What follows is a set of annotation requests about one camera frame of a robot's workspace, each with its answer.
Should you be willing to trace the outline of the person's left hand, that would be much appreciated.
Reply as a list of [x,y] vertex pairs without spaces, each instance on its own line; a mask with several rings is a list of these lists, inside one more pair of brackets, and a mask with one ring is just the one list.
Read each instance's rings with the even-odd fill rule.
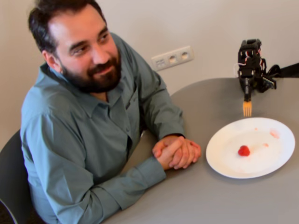
[[162,165],[164,170],[187,168],[196,163],[201,156],[201,147],[194,141],[180,137],[181,145],[171,152]]

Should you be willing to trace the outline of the person's right hand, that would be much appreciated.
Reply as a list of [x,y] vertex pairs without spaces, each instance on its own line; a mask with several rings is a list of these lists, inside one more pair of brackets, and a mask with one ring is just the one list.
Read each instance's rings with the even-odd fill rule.
[[163,170],[170,169],[170,163],[173,160],[175,152],[181,147],[181,144],[180,139],[173,141],[171,144],[163,139],[155,144],[152,153]]

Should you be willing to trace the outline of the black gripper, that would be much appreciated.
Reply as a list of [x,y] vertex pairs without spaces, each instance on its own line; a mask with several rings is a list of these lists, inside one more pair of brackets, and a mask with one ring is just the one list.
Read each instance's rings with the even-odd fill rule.
[[244,93],[244,102],[251,102],[251,91],[257,89],[255,74],[253,69],[239,69],[239,83]]

